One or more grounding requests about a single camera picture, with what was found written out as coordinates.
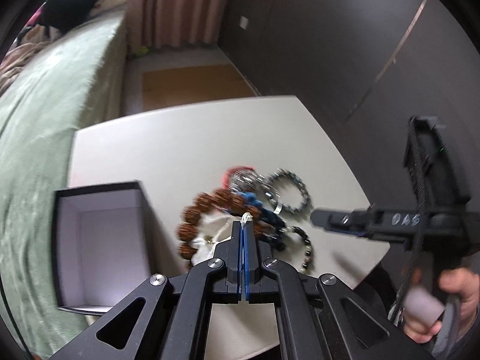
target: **pink curtain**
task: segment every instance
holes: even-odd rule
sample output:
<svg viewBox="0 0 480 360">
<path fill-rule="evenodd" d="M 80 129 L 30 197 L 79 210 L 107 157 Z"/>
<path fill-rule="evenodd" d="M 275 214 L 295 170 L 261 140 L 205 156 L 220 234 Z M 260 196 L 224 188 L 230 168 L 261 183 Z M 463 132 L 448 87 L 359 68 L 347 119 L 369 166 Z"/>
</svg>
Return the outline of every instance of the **pink curtain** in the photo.
<svg viewBox="0 0 480 360">
<path fill-rule="evenodd" d="M 128 0 L 130 52 L 217 41 L 227 0 Z"/>
</svg>

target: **wall outlet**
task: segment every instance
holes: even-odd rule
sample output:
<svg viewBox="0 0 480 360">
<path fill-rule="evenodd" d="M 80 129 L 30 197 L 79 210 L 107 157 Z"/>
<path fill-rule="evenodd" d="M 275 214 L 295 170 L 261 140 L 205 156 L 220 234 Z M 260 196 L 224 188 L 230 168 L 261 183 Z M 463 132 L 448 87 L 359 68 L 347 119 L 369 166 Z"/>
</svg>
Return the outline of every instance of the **wall outlet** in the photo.
<svg viewBox="0 0 480 360">
<path fill-rule="evenodd" d="M 248 26 L 248 19 L 245 16 L 240 16 L 240 23 L 238 25 L 246 30 Z"/>
</svg>

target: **silver bracelet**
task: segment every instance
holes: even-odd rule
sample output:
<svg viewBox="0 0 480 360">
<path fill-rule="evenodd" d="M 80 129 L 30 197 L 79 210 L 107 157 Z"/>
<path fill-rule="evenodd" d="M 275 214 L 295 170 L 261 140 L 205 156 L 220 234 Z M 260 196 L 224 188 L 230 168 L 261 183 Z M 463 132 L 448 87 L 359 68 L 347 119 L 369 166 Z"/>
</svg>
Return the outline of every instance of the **silver bracelet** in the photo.
<svg viewBox="0 0 480 360">
<path fill-rule="evenodd" d="M 292 207 L 289 204 L 283 204 L 281 208 L 285 211 L 288 211 L 291 214 L 298 215 L 300 212 L 302 212 L 305 208 L 307 208 L 310 205 L 311 197 L 307 191 L 307 187 L 305 186 L 305 183 L 295 173 L 290 172 L 288 170 L 284 170 L 284 169 L 277 169 L 277 171 L 272 175 L 268 176 L 263 183 L 265 196 L 273 206 L 278 207 L 280 202 L 280 195 L 277 192 L 277 190 L 272 187 L 272 184 L 275 183 L 275 181 L 280 179 L 287 179 L 292 181 L 300 191 L 302 195 L 302 202 L 298 207 Z"/>
</svg>

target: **finger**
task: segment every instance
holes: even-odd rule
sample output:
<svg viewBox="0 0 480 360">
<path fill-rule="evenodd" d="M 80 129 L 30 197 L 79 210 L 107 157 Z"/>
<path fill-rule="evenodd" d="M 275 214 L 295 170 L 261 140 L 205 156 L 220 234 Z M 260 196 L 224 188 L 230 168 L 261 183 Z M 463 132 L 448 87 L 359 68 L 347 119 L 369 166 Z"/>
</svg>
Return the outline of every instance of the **finger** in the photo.
<svg viewBox="0 0 480 360">
<path fill-rule="evenodd" d="M 430 328 L 429 334 L 437 335 L 438 333 L 440 333 L 441 329 L 442 329 L 442 323 L 440 321 L 437 321 Z"/>
<path fill-rule="evenodd" d="M 414 340 L 417 344 L 425 344 L 429 342 L 433 335 L 432 334 L 420 334 L 412 330 L 408 325 L 403 327 L 404 333 L 409 336 L 412 340 Z"/>
<path fill-rule="evenodd" d="M 430 326 L 425 325 L 420 322 L 415 317 L 409 315 L 406 311 L 403 312 L 403 320 L 405 325 L 408 326 L 412 331 L 418 334 L 428 334 L 430 332 Z"/>
<path fill-rule="evenodd" d="M 442 326 L 442 323 L 440 321 L 436 321 L 433 326 L 428 326 L 419 319 L 409 314 L 407 311 L 403 312 L 403 321 L 413 331 L 419 334 L 438 334 L 438 332 L 440 331 L 440 328 L 438 326 Z"/>
<path fill-rule="evenodd" d="M 479 276 L 467 268 L 443 271 L 439 279 L 441 290 L 450 294 L 460 294 L 462 302 L 474 302 L 479 300 L 480 279 Z"/>
<path fill-rule="evenodd" d="M 406 276 L 407 275 L 407 267 L 404 266 L 402 268 L 402 276 Z M 422 270 L 420 268 L 415 268 L 412 272 L 412 276 L 410 278 L 410 285 L 415 285 L 415 284 L 418 284 L 420 282 L 420 280 L 422 279 Z"/>
</svg>

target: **metal chain bracelet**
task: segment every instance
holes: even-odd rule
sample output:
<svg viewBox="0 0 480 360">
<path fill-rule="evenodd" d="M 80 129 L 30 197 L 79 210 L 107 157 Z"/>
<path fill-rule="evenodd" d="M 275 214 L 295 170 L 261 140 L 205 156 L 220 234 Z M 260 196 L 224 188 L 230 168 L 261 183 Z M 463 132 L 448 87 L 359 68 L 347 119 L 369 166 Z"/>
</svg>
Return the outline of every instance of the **metal chain bracelet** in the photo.
<svg viewBox="0 0 480 360">
<path fill-rule="evenodd" d="M 272 186 L 273 183 L 275 183 L 280 179 L 290 180 L 298 188 L 302 196 L 302 201 L 298 207 L 292 207 L 289 204 L 282 204 L 279 193 Z M 277 171 L 272 175 L 268 176 L 262 184 L 265 190 L 264 192 L 265 196 L 268 198 L 268 201 L 273 206 L 276 206 L 276 207 L 279 207 L 279 205 L 281 205 L 280 210 L 285 210 L 291 214 L 298 215 L 300 212 L 302 212 L 305 208 L 307 208 L 310 205 L 311 197 L 310 197 L 310 194 L 308 193 L 305 183 L 302 181 L 302 179 L 300 179 L 300 177 L 298 177 L 293 172 L 290 172 L 284 169 L 277 169 Z"/>
<path fill-rule="evenodd" d="M 298 207 L 292 207 L 289 204 L 283 204 L 280 194 L 272 186 L 273 183 L 282 178 L 292 181 L 301 193 L 302 202 Z M 308 193 L 305 183 L 295 173 L 288 170 L 277 169 L 277 171 L 272 175 L 264 177 L 250 168 L 238 169 L 227 181 L 227 183 L 232 191 L 263 192 L 268 201 L 275 207 L 275 214 L 280 214 L 282 210 L 285 210 L 291 214 L 298 215 L 305 208 L 307 208 L 311 202 L 311 197 Z"/>
</svg>

